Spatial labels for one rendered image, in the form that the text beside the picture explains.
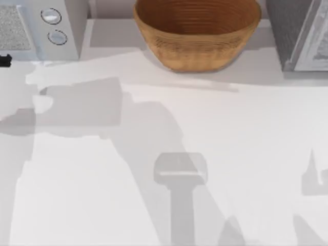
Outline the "brown woven basket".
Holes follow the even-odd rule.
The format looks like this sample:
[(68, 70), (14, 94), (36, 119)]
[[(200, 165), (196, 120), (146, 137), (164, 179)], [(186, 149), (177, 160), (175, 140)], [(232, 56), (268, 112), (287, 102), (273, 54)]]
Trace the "brown woven basket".
[(256, 0), (136, 0), (135, 22), (151, 52), (178, 72), (229, 64), (261, 20)]

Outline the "pale microwave oven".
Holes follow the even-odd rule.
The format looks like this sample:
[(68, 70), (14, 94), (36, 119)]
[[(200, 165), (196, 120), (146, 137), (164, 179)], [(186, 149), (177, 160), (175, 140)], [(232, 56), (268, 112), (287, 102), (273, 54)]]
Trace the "pale microwave oven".
[[(61, 13), (57, 25), (44, 22), (40, 12)], [(79, 60), (89, 12), (89, 0), (0, 0), (0, 55), (19, 61)], [(47, 34), (64, 32), (68, 41), (57, 46)]]

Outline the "large microwave knob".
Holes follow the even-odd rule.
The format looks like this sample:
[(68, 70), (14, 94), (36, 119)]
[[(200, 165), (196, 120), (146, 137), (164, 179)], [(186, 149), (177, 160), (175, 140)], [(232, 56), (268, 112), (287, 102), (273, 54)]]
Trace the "large microwave knob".
[(61, 13), (54, 8), (48, 8), (42, 10), (40, 12), (40, 16), (44, 22), (50, 25), (57, 25), (61, 22), (62, 19)]

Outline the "small microwave knob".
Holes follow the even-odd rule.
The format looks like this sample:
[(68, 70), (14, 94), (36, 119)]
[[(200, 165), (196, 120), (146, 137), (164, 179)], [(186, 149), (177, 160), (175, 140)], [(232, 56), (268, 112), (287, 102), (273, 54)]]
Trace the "small microwave knob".
[(48, 40), (57, 46), (62, 46), (68, 41), (67, 35), (60, 30), (53, 30), (47, 34)]

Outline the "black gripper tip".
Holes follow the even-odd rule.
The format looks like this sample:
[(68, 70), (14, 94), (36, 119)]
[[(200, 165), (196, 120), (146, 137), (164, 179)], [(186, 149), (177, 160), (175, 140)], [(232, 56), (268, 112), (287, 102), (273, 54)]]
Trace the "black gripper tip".
[(9, 68), (11, 67), (12, 56), (10, 54), (0, 55), (0, 68)]

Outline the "grey cabinet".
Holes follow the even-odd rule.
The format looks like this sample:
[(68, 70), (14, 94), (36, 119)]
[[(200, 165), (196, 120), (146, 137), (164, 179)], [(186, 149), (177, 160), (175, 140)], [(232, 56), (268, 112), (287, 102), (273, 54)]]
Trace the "grey cabinet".
[(328, 72), (328, 0), (266, 0), (284, 72)]

